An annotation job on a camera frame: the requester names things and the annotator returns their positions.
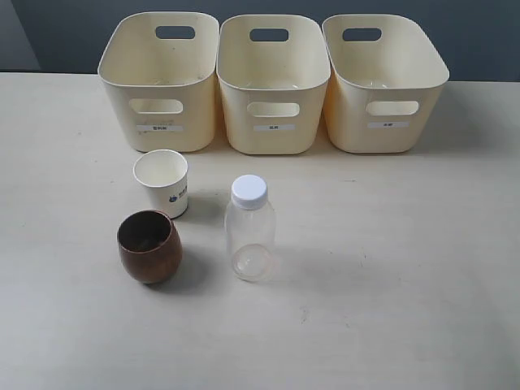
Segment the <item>clear plastic bottle white cap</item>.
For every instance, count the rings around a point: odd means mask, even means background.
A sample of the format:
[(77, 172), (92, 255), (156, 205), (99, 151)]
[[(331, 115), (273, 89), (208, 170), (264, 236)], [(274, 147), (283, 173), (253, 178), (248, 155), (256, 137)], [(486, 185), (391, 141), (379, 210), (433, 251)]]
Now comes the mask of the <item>clear plastic bottle white cap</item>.
[(224, 215), (227, 254), (234, 274), (257, 282), (274, 265), (275, 211), (269, 202), (267, 182), (258, 175), (241, 175), (231, 186)]

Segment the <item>white paper cup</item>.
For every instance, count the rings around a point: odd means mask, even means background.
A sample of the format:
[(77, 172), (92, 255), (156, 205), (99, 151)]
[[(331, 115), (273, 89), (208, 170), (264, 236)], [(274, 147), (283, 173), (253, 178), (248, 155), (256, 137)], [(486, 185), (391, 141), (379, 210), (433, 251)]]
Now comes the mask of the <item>white paper cup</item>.
[(141, 155), (132, 169), (152, 206), (171, 219), (188, 208), (188, 171), (186, 158), (171, 149), (156, 149)]

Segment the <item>brown wooden cup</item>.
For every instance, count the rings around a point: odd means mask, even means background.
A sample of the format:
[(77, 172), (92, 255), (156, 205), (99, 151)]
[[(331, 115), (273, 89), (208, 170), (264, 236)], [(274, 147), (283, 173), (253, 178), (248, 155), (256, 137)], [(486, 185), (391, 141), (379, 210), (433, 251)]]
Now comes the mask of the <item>brown wooden cup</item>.
[(142, 284), (168, 280), (183, 258), (174, 223), (158, 210), (142, 210), (128, 216), (119, 226), (117, 242), (125, 271)]

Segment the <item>middle cream plastic bin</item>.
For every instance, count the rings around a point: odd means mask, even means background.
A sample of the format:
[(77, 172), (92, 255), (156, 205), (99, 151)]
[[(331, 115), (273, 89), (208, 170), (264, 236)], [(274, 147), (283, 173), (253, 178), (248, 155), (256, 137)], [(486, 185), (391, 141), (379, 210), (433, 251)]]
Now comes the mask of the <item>middle cream plastic bin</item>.
[(237, 15), (220, 29), (216, 73), (230, 145), (299, 154), (314, 143), (331, 68), (319, 25), (301, 15)]

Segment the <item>cream plastic bin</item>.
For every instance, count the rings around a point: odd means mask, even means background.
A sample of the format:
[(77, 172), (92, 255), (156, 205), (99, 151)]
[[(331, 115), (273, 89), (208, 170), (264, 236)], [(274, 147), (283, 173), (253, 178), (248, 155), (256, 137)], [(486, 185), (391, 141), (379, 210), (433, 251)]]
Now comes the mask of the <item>cream plastic bin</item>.
[(301, 15), (237, 15), (220, 29), (216, 73), (230, 145), (299, 154), (314, 143), (331, 68), (319, 25)]
[(199, 12), (152, 11), (121, 20), (97, 73), (128, 144), (193, 152), (215, 135), (219, 22)]
[(418, 141), (449, 70), (423, 29), (400, 15), (333, 15), (323, 21), (331, 79), (328, 136), (351, 154), (394, 154)]

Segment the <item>left cream plastic bin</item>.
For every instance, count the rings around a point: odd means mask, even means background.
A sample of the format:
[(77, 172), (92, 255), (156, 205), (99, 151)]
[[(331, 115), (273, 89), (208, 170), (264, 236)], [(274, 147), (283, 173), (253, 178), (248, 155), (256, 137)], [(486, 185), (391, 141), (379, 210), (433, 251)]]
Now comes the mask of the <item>left cream plastic bin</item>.
[(97, 73), (128, 144), (193, 152), (215, 135), (219, 22), (199, 12), (152, 11), (121, 20)]

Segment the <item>right cream plastic bin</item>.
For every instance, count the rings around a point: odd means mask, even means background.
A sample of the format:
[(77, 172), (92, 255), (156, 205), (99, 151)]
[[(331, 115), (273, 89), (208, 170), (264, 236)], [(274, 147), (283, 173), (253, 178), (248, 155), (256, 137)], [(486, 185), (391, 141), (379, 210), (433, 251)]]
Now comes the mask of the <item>right cream plastic bin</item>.
[(323, 21), (331, 79), (328, 136), (351, 154), (394, 154), (418, 141), (449, 70), (423, 29), (400, 15), (333, 15)]

